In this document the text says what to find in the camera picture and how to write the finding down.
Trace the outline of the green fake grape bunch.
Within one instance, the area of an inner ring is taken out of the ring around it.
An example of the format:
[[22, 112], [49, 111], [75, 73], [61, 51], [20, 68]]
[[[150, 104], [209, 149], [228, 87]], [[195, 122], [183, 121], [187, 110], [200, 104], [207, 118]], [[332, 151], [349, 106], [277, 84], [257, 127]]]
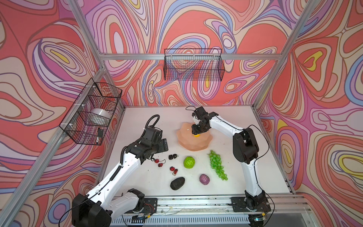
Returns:
[[222, 159], [219, 154], [217, 154], [215, 151], [211, 150], [209, 153], [209, 160], [210, 160], [210, 166], [215, 171], [217, 176], [222, 181], [227, 181], [228, 177], [225, 173], [224, 167], [222, 166]]

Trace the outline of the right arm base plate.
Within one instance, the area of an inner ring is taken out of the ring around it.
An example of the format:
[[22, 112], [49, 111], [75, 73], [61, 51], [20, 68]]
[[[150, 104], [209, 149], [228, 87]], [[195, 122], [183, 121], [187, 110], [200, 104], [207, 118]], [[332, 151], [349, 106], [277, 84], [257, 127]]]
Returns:
[[266, 197], [231, 197], [231, 202], [228, 205], [232, 206], [234, 212], [268, 213], [271, 211]]

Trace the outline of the green bumpy custard apple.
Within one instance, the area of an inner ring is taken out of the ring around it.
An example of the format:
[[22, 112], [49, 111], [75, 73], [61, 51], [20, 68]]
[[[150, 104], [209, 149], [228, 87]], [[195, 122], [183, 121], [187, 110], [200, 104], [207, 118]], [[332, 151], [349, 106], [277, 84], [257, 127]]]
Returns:
[[183, 166], [187, 169], [192, 169], [195, 166], [195, 159], [191, 156], [186, 157]]

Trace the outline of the purple fake fig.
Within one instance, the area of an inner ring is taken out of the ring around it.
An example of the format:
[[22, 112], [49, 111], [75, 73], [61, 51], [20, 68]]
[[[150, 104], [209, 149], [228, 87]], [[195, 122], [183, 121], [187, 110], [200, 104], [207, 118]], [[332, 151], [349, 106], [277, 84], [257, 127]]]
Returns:
[[203, 185], [208, 185], [210, 183], [210, 178], [206, 174], [201, 174], [199, 177], [199, 181]]

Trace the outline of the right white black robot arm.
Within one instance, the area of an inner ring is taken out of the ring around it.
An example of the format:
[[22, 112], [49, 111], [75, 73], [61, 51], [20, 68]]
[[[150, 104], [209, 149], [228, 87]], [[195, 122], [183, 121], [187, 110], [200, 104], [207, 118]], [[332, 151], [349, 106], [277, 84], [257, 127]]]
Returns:
[[204, 107], [194, 109], [192, 134], [198, 135], [210, 129], [218, 130], [233, 141], [233, 155], [242, 164], [246, 181], [245, 203], [248, 209], [256, 210], [266, 199], [265, 191], [259, 184], [258, 160], [259, 146], [251, 128], [241, 128], [226, 121], [216, 112], [208, 113]]

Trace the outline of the pink wavy fruit bowl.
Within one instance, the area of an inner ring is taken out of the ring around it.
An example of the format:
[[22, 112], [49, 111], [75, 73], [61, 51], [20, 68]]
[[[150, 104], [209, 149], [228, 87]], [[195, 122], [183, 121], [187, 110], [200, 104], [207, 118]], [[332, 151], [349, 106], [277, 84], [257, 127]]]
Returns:
[[181, 128], [176, 132], [178, 143], [189, 151], [201, 151], [209, 147], [213, 140], [210, 132], [200, 134], [194, 137], [192, 134], [192, 123], [183, 123]]

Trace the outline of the dark fake avocado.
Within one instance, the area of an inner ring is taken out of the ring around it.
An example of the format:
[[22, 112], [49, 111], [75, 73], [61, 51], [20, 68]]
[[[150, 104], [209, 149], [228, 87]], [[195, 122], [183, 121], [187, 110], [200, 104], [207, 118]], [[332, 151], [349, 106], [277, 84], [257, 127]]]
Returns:
[[179, 190], [181, 187], [183, 187], [185, 184], [185, 178], [184, 177], [178, 177], [176, 179], [174, 179], [171, 183], [170, 183], [170, 188], [174, 191]]

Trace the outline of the dark red cherry pair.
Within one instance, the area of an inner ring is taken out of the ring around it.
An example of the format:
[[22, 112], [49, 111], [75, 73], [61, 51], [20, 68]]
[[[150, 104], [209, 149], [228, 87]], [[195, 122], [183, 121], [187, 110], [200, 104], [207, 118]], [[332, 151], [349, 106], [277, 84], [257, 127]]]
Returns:
[[170, 167], [170, 171], [172, 171], [172, 174], [173, 174], [173, 176], [176, 176], [177, 175], [177, 173], [178, 173], [178, 169], [177, 168], [175, 168], [175, 167]]

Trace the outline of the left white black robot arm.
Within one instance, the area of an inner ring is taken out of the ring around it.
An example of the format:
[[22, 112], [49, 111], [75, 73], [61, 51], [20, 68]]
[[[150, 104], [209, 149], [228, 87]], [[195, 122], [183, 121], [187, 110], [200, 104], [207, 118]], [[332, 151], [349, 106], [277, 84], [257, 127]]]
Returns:
[[129, 189], [115, 199], [121, 186], [146, 160], [154, 154], [168, 151], [162, 130], [154, 126], [144, 129], [140, 138], [122, 149], [120, 162], [86, 195], [78, 194], [72, 201], [71, 223], [75, 227], [108, 227], [113, 219], [131, 211], [143, 213], [150, 210], [145, 204], [144, 193]]

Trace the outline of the black cherry pair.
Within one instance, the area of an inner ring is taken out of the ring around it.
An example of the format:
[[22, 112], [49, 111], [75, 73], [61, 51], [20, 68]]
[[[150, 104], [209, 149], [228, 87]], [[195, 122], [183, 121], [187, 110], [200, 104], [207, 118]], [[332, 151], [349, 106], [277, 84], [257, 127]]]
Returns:
[[177, 157], [179, 157], [177, 154], [173, 154], [173, 155], [169, 155], [168, 159], [173, 160], [173, 159], [176, 159]]

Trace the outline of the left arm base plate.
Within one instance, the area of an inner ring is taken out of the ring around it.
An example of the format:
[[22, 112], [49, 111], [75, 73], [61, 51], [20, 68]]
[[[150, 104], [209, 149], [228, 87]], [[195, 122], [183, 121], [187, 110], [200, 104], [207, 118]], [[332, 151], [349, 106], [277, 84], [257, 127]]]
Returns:
[[157, 211], [157, 203], [158, 199], [155, 198], [145, 198], [144, 202], [134, 210], [127, 211], [126, 214], [137, 214], [137, 213], [144, 213], [144, 214], [153, 214]]

